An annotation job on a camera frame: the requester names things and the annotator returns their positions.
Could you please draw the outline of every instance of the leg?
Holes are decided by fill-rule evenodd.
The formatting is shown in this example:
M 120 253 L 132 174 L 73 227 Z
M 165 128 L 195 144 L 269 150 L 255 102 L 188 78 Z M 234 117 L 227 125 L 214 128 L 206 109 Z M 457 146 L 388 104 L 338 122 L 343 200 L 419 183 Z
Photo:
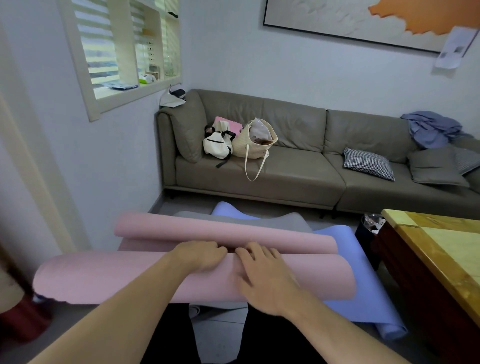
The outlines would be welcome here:
M 188 303 L 171 303 L 162 315 L 141 364 L 200 364 Z
M 248 305 L 237 363 L 326 363 L 304 335 L 283 317 Z

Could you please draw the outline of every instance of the white backpack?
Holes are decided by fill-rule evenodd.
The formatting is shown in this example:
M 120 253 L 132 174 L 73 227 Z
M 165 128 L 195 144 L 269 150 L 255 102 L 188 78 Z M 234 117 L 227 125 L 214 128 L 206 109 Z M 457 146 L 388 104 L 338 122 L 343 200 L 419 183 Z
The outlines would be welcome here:
M 230 131 L 226 121 L 216 121 L 212 126 L 205 127 L 204 151 L 215 158 L 223 159 L 216 167 L 220 168 L 232 156 L 232 140 L 236 134 Z

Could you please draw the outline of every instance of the left hand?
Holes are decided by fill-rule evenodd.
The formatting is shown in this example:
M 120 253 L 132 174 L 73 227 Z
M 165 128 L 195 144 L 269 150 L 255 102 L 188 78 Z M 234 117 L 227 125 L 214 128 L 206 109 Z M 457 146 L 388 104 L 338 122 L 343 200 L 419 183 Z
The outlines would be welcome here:
M 218 266 L 227 255 L 227 248 L 218 247 L 216 242 L 185 242 L 178 244 L 169 255 L 193 273 Z

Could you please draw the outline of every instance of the white wall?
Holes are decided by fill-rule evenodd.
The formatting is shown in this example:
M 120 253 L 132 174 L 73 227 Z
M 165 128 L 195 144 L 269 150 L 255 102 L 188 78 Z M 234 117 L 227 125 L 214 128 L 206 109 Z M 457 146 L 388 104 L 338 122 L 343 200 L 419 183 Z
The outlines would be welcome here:
M 116 217 L 148 211 L 161 192 L 154 114 L 162 92 L 90 123 L 55 0 L 0 0 L 0 21 L 91 246 L 117 249 Z
M 480 37 L 456 72 L 433 74 L 429 53 L 263 27 L 265 1 L 182 1 L 192 88 L 379 115 L 431 110 L 480 137 Z
M 60 249 L 0 140 L 0 243 L 29 278 Z

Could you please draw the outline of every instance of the sofa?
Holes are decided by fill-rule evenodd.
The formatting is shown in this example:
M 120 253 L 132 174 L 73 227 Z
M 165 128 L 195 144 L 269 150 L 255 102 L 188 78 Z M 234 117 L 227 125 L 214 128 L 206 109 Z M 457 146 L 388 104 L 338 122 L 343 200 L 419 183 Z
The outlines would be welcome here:
M 471 188 L 412 181 L 408 154 L 420 150 L 408 121 L 388 116 L 326 110 L 267 98 L 191 90 L 186 104 L 156 115 L 163 186 L 278 204 L 353 213 L 396 209 L 480 219 L 480 170 L 466 176 Z M 278 142 L 258 179 L 245 176 L 245 159 L 219 159 L 203 151 L 204 128 L 216 116 L 245 125 L 268 121 Z M 462 138 L 459 147 L 480 153 L 480 141 Z M 343 168 L 346 147 L 386 157 L 395 182 Z M 255 176 L 262 160 L 248 160 Z

